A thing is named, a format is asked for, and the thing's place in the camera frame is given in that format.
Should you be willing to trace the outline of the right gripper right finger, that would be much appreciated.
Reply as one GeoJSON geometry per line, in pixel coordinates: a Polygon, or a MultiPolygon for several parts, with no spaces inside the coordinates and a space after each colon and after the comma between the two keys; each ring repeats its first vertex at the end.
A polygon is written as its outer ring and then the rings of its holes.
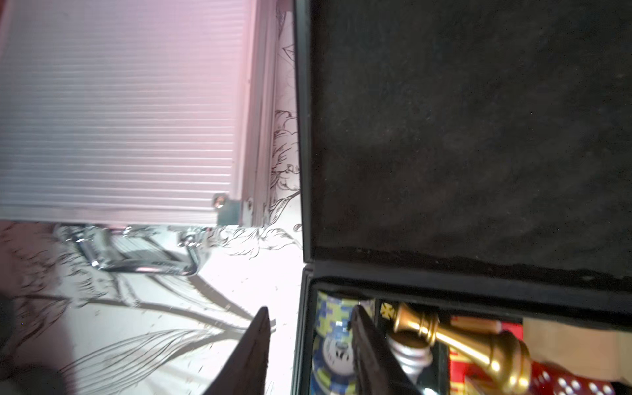
{"type": "Polygon", "coordinates": [[[419,395],[362,306],[353,308],[350,323],[357,393],[419,395]]]}

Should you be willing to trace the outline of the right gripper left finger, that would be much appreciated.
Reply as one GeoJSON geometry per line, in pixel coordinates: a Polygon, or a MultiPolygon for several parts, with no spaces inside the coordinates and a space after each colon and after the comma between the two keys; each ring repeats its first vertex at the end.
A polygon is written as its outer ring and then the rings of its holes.
{"type": "Polygon", "coordinates": [[[268,308],[262,307],[204,395],[264,395],[270,338],[268,308]]]}

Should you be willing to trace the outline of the small silver poker case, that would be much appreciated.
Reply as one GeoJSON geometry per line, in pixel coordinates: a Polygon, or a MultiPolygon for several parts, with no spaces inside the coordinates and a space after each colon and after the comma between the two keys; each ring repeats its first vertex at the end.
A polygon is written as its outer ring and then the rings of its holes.
{"type": "Polygon", "coordinates": [[[1,217],[107,272],[189,276],[269,220],[273,1],[4,1],[1,217]]]}

